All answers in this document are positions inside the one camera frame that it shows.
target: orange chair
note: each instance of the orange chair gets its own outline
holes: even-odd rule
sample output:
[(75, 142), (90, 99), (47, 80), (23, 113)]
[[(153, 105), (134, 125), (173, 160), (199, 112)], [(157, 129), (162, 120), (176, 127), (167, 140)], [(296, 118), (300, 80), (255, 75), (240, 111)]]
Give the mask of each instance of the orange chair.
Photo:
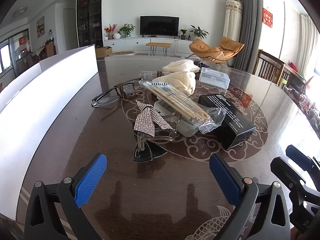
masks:
[(231, 59), (244, 47), (237, 41), (233, 41), (227, 37), (222, 37), (220, 41), (220, 46), (210, 47), (205, 44), (201, 39), (195, 39), (189, 48), (193, 53), (189, 57), (196, 55), (203, 61), (209, 61), (214, 63), (220, 63), (222, 61), (227, 61)]

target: blue gripper pad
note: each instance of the blue gripper pad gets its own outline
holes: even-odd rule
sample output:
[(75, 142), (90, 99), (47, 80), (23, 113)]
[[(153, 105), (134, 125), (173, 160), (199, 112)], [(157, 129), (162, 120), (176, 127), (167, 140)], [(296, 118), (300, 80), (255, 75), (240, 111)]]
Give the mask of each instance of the blue gripper pad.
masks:
[(237, 207), (241, 202), (241, 189), (215, 154), (210, 157), (209, 167), (228, 203)]
[(289, 145), (287, 147), (287, 149), (285, 150), (285, 154), (291, 160), (297, 163), (300, 166), (300, 168), (302, 168), (304, 171), (310, 171), (312, 169), (313, 161), (310, 160), (293, 145)]
[(107, 157), (100, 154), (76, 187), (75, 201), (79, 208), (87, 204), (106, 168)]

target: red flowers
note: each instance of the red flowers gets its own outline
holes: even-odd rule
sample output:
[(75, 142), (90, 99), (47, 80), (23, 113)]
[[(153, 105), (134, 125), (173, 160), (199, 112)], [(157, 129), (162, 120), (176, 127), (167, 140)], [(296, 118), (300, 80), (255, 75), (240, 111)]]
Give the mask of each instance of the red flowers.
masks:
[(116, 24), (113, 24), (112, 26), (109, 24), (109, 27), (108, 28), (104, 27), (104, 30), (109, 34), (112, 34), (115, 31), (116, 27), (117, 27)]

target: eyeglasses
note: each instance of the eyeglasses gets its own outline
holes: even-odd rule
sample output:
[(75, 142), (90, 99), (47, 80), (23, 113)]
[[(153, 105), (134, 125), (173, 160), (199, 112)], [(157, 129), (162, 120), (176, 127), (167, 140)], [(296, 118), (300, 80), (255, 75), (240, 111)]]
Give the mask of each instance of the eyeglasses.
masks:
[(142, 80), (142, 78), (135, 78), (135, 79), (131, 79), (126, 82), (117, 84), (113, 88), (101, 93), (100, 95), (92, 99), (91, 106), (92, 107), (106, 106), (117, 101), (119, 98), (124, 98), (128, 93), (131, 93), (140, 87), (140, 83), (139, 83), (140, 80)]

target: white cabinet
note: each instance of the white cabinet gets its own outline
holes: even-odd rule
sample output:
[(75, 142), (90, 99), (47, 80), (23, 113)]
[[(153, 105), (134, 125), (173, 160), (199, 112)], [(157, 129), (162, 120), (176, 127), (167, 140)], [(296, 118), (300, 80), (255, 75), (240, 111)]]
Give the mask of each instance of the white cabinet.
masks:
[(112, 47), (112, 52), (114, 51), (124, 51), (125, 49), (125, 40), (108, 40), (103, 42), (103, 46)]
[(150, 39), (127, 39), (125, 40), (125, 49), (130, 50), (150, 50), (150, 47), (147, 47), (146, 44), (150, 42)]
[(188, 41), (178, 41), (178, 50), (179, 53), (186, 53), (186, 54), (192, 54), (191, 50), (189, 49), (189, 45), (191, 42)]
[(157, 43), (171, 43), (172, 46), (171, 48), (168, 48), (168, 52), (173, 52), (174, 50), (174, 46), (176, 46), (177, 41), (176, 40), (168, 40), (168, 39), (151, 39), (151, 42), (157, 42)]
[[(170, 39), (170, 38), (122, 38), (119, 40), (107, 40), (103, 42), (103, 46), (112, 47), (112, 51), (134, 51), (136, 53), (148, 53), (150, 52), (150, 47), (146, 46), (149, 42), (157, 43), (170, 43), (172, 46), (168, 48), (168, 56), (178, 55), (178, 56), (189, 56), (192, 52), (189, 49), (191, 41)], [(156, 54), (163, 55), (162, 47), (157, 47)]]

